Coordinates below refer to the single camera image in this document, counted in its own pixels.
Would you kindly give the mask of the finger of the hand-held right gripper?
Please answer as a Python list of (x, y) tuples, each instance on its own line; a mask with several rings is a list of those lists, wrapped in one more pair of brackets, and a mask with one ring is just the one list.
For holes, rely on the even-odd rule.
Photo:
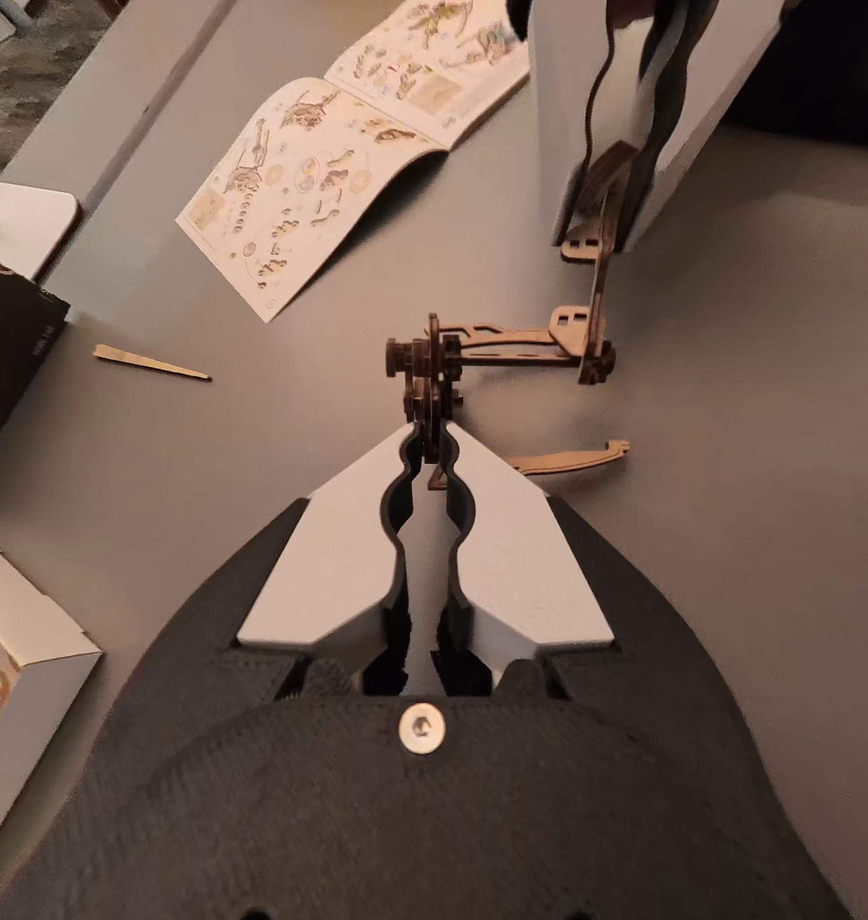
[(566, 235), (582, 172), (618, 141), (638, 140), (635, 22), (651, 2), (537, 1), (528, 50), (539, 145), (540, 215), (551, 245)]
[(639, 66), (638, 150), (616, 248), (635, 248), (781, 28), (783, 1), (658, 2)]

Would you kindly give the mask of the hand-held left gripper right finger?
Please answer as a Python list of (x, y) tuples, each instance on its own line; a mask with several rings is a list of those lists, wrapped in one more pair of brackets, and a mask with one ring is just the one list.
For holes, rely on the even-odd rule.
[(490, 694), (514, 661), (608, 649), (614, 634), (548, 495), (454, 422), (445, 508), (457, 530), (444, 608), (444, 689)]

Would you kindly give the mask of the white cardboard box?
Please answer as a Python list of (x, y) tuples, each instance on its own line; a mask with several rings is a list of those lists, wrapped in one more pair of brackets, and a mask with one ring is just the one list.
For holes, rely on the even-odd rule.
[(21, 666), (0, 714), (0, 828), (102, 655), (0, 551), (0, 642)]

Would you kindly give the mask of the thin wooden wedge stick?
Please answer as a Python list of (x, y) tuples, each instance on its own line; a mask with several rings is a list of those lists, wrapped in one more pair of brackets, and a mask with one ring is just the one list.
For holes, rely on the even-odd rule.
[(156, 359), (142, 356), (140, 354), (123, 351), (105, 344), (97, 344), (93, 350), (93, 357), (102, 362), (116, 363), (119, 365), (136, 367), (145, 371), (151, 371), (158, 374), (170, 374), (192, 380), (198, 380), (205, 383), (211, 383), (210, 374), (204, 374), (198, 371), (187, 369), (169, 362), (162, 362)]

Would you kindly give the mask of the curved wooden part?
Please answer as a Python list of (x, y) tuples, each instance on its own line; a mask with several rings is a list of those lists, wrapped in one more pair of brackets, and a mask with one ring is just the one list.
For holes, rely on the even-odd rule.
[(519, 455), (508, 457), (505, 462), (524, 477), (554, 476), (619, 461), (624, 459), (630, 449), (629, 441), (617, 439), (607, 442), (601, 450)]

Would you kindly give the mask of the dark model kit box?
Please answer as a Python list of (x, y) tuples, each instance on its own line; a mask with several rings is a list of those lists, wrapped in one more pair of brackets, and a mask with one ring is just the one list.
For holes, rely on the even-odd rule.
[(70, 305), (0, 263), (0, 432), (66, 326)]

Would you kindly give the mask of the wooden model assembly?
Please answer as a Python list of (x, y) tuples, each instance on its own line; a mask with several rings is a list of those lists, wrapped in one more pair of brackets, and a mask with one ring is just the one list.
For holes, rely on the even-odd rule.
[(558, 306), (546, 327), (529, 329), (494, 323), (444, 325), (431, 314), (424, 338), (387, 341), (386, 374), (404, 374), (406, 420), (420, 426), (425, 460), (435, 465), (428, 489), (447, 487), (440, 463), (440, 431), (462, 407), (463, 398), (456, 386), (465, 368), (577, 369), (579, 385), (601, 385), (612, 374), (617, 356), (606, 333), (603, 295), (624, 194), (637, 155), (633, 144), (612, 144), (587, 168), (578, 187), (578, 200), (586, 201), (589, 218), (566, 231), (560, 253), (565, 260), (593, 267), (588, 305)]

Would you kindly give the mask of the open instruction booklet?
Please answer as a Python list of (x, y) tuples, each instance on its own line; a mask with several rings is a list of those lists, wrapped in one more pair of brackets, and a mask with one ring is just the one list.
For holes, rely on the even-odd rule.
[(256, 109), (176, 224), (267, 323), (394, 178), (450, 153), (529, 73), (506, 2), (403, 2)]

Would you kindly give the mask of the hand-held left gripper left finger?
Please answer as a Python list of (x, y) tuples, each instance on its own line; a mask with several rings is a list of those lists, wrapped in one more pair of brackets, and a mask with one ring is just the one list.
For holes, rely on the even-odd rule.
[(363, 693), (402, 693), (412, 623), (400, 531), (415, 477), (416, 425), (407, 423), (315, 489), (238, 643), (334, 659)]

